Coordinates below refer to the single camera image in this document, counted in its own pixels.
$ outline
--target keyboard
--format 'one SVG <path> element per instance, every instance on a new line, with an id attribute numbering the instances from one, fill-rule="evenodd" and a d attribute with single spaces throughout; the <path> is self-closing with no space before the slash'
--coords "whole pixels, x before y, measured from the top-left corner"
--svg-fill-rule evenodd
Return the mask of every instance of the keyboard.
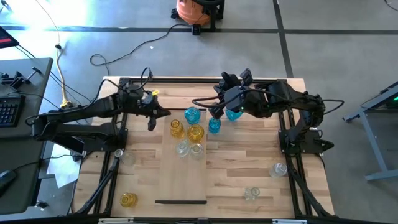
<path id="1" fill-rule="evenodd" d="M 0 96 L 0 128 L 16 127 L 22 108 L 24 107 L 25 96 Z"/>

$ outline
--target wooden tabletop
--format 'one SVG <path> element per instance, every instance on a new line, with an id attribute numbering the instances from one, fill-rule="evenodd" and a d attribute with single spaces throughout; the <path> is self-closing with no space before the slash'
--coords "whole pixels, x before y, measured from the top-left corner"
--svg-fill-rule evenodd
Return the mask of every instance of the wooden tabletop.
<path id="1" fill-rule="evenodd" d="M 115 83 L 120 79 L 106 78 Z M 297 91 L 305 91 L 303 79 L 288 79 L 288 83 Z M 164 108 L 188 108 L 193 106 L 193 98 L 215 96 L 213 86 L 214 83 L 148 83 L 145 89 L 159 90 L 159 103 Z M 116 87 L 105 82 L 100 97 L 114 92 Z M 297 111 L 294 114 L 298 121 Z M 207 113 L 206 117 L 209 120 L 211 115 Z M 110 119 L 95 118 L 93 125 L 109 121 Z M 224 115 L 220 133 L 206 135 L 206 205 L 155 203 L 159 194 L 165 122 L 164 118 L 158 119 L 152 132 L 147 130 L 147 122 L 148 119 L 142 116 L 128 116 L 126 151 L 133 154 L 136 160 L 132 166 L 123 163 L 119 166 L 111 212 L 113 217 L 294 217 L 288 178 L 269 176 L 272 165 L 277 162 L 285 164 L 279 150 L 277 132 L 280 127 L 277 114 L 261 119 L 244 113 L 236 122 L 228 121 Z M 103 152 L 94 152 L 82 165 L 75 192 L 75 210 L 81 208 L 98 186 L 103 156 Z M 321 160 L 314 155 L 303 154 L 303 165 L 308 188 L 326 211 L 334 213 Z M 246 201 L 243 197 L 246 187 L 258 187 L 260 196 L 254 201 Z M 126 192 L 137 195 L 135 207 L 124 208 L 120 205 L 120 196 Z M 103 207 L 107 194 L 108 188 L 104 191 Z M 304 212 L 300 190 L 298 196 L 300 208 Z"/>

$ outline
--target white cable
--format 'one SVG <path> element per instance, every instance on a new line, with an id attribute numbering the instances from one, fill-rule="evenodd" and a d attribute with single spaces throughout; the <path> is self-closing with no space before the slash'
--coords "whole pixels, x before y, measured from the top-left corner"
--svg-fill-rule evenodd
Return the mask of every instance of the white cable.
<path id="1" fill-rule="evenodd" d="M 61 43 L 61 40 L 60 40 L 60 31 L 58 30 L 57 25 L 55 25 L 54 20 L 51 18 L 50 14 L 44 9 L 44 7 L 39 3 L 39 1 L 38 1 L 38 0 L 35 0 L 35 1 L 36 1 L 37 4 L 43 9 L 43 11 L 46 13 L 46 15 L 50 18 L 52 24 L 53 24 L 54 27 L 55 27 L 55 30 L 57 30 L 57 35 L 58 35 L 58 44 L 57 44 L 57 45 L 60 46 L 60 43 Z M 56 64 L 56 66 L 57 66 L 57 70 L 58 70 L 58 73 L 60 74 L 61 81 L 62 81 L 62 82 L 61 82 L 61 83 L 62 83 L 62 105 L 65 105 L 65 104 L 68 102 L 68 99 L 67 99 L 67 94 L 65 93 L 65 80 L 64 80 L 64 78 L 63 78 L 63 74 L 62 74 L 62 71 L 61 71 L 61 68 L 60 68 L 60 65 L 59 65 L 60 57 L 61 57 L 60 49 L 57 48 L 57 58 L 56 58 L 56 60 L 55 60 L 55 64 Z"/>

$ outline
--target blue glass cup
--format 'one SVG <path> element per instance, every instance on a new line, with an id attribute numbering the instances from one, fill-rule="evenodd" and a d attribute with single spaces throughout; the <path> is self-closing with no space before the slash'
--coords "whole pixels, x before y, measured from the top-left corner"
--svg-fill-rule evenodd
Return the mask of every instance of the blue glass cup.
<path id="1" fill-rule="evenodd" d="M 200 121 L 200 110 L 194 108 L 193 106 L 185 110 L 185 119 L 187 119 L 188 124 L 197 124 Z"/>
<path id="2" fill-rule="evenodd" d="M 217 134 L 220 131 L 221 120 L 211 118 L 209 121 L 209 132 L 211 134 Z"/>
<path id="3" fill-rule="evenodd" d="M 227 109 L 226 110 L 226 117 L 230 120 L 230 121 L 236 121 L 238 118 L 240 118 L 242 116 L 243 112 L 239 111 L 237 113 Z"/>

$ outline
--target white paper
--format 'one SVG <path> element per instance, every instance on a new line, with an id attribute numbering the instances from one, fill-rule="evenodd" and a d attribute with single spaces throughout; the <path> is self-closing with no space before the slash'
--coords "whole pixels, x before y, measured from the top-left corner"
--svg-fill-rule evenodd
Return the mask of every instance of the white paper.
<path id="1" fill-rule="evenodd" d="M 70 155 L 70 151 L 64 147 L 54 144 L 51 157 Z M 58 159 L 50 159 L 47 174 L 54 174 L 58 188 L 77 180 L 80 172 L 81 161 L 73 161 L 72 156 L 63 156 Z"/>

